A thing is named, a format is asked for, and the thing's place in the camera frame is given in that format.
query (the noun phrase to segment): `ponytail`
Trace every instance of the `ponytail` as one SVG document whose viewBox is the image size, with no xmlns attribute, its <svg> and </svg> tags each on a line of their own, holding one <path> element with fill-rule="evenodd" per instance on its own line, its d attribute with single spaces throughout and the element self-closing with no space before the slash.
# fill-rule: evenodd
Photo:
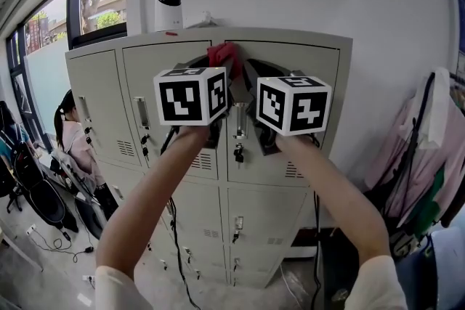
<svg viewBox="0 0 465 310">
<path fill-rule="evenodd" d="M 53 123 L 55 124 L 55 132 L 57 132 L 57 143 L 58 146 L 63 148 L 63 119 L 61 118 L 61 106 L 55 111 L 55 117 Z"/>
</svg>

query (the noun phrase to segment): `floor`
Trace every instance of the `floor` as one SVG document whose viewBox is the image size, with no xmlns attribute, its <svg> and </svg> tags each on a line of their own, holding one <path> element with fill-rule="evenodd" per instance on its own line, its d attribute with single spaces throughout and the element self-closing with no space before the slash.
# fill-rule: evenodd
<svg viewBox="0 0 465 310">
<path fill-rule="evenodd" d="M 77 216 L 71 197 L 65 197 L 73 214 Z M 44 241 L 33 233 L 28 237 L 25 231 L 35 224 L 49 245 L 54 239 L 61 238 L 60 232 L 45 224 L 32 210 L 24 198 L 20 198 L 23 212 L 13 208 L 10 214 L 6 211 L 8 198 L 0 200 L 0 225 L 10 236 L 16 236 L 15 242 L 30 256 L 36 258 L 44 268 L 39 272 L 19 257 L 11 248 L 0 245 L 0 295 L 23 309 L 89 309 L 94 308 L 94 289 L 90 283 L 82 280 L 83 275 L 92 275 L 95 270 L 94 253 L 78 255 L 77 264 L 73 263 L 73 255 L 48 252 L 37 248 L 31 238 L 42 247 Z M 73 245 L 71 252 L 79 252 L 90 245 L 84 226 L 78 221 L 79 233 L 69 232 Z M 92 244 L 97 241 L 91 236 Z M 135 280 L 140 292 L 157 310 L 193 309 L 185 294 L 185 288 L 179 275 L 170 277 L 158 268 L 151 253 L 146 251 L 136 268 Z M 303 309 L 310 308 L 315 290 L 313 282 L 312 261 L 292 261 L 283 263 L 284 276 Z M 288 292 L 280 270 L 266 289 L 230 287 L 224 285 L 189 282 L 193 300 L 203 309 L 266 309 L 292 310 L 300 309 L 296 300 Z M 317 301 L 317 309 L 321 309 L 322 298 Z M 0 300 L 0 310 L 12 309 Z"/>
</svg>

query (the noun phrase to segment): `window frame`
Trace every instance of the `window frame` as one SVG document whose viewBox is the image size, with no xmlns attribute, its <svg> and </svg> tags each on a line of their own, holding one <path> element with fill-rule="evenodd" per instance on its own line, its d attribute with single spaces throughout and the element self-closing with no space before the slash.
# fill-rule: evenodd
<svg viewBox="0 0 465 310">
<path fill-rule="evenodd" d="M 34 7 L 32 12 L 27 14 L 23 21 L 17 25 L 11 35 L 6 39 L 9 75 L 12 82 L 13 92 L 15 93 L 16 103 L 20 111 L 21 120 L 23 121 L 25 130 L 28 132 L 31 141 L 41 141 L 48 152 L 53 151 L 53 146 L 48 134 L 43 130 L 44 126 L 38 114 L 36 100 L 35 97 L 33 97 L 33 92 L 31 91 L 31 86 L 29 84 L 27 58 L 25 59 L 24 56 L 26 56 L 25 26 L 35 14 L 40 12 L 41 9 L 51 1 L 52 0 L 41 1 L 36 7 Z M 127 36 L 126 23 L 119 23 L 117 25 L 112 25 L 107 28 L 81 35 L 80 12 L 80 0 L 66 0 L 66 31 L 69 50 L 79 48 L 80 46 Z M 16 42 L 18 42 L 19 59 L 16 52 Z M 16 89 L 16 78 L 18 76 L 23 77 L 25 92 L 21 92 Z M 25 95 L 28 100 L 31 112 L 24 111 L 22 109 L 20 102 L 21 95 Z M 35 126 L 37 131 L 32 130 L 32 126 Z"/>
</svg>

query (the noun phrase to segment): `woman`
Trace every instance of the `woman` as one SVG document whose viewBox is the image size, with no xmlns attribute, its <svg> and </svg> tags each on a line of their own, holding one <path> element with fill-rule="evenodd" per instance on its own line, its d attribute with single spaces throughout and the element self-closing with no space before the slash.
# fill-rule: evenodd
<svg viewBox="0 0 465 310">
<path fill-rule="evenodd" d="M 12 112 L 9 110 L 5 101 L 0 101 L 0 129 L 8 136 L 13 142 L 19 142 L 21 139 L 17 139 L 17 132 L 15 126 L 19 125 L 13 118 Z M 32 145 L 31 139 L 29 138 L 28 132 L 20 126 L 20 133 L 23 141 L 28 144 L 31 149 L 32 155 L 36 156 L 36 150 Z M 0 137 L 0 156 L 4 163 L 7 165 L 8 170 L 12 172 L 12 154 L 11 149 L 7 146 L 7 143 Z"/>
<path fill-rule="evenodd" d="M 94 192 L 95 197 L 102 206 L 105 217 L 109 219 L 117 209 L 118 203 L 111 195 L 95 161 L 92 148 L 86 141 L 71 90 L 66 93 L 55 112 L 54 125 L 58 147 L 69 154 L 76 161 L 78 167 L 95 180 L 97 185 Z"/>
</svg>

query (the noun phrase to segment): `electrical outlet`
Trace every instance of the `electrical outlet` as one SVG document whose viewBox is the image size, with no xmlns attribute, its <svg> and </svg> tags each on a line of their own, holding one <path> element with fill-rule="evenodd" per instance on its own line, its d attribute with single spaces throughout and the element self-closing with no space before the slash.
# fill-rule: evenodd
<svg viewBox="0 0 465 310">
<path fill-rule="evenodd" d="M 91 282 L 92 284 L 95 284 L 95 276 L 94 275 L 83 275 L 82 280 L 85 282 Z"/>
<path fill-rule="evenodd" d="M 35 224 L 32 224 L 29 229 L 26 230 L 27 235 L 31 235 L 32 231 L 37 230 L 37 226 Z"/>
</svg>

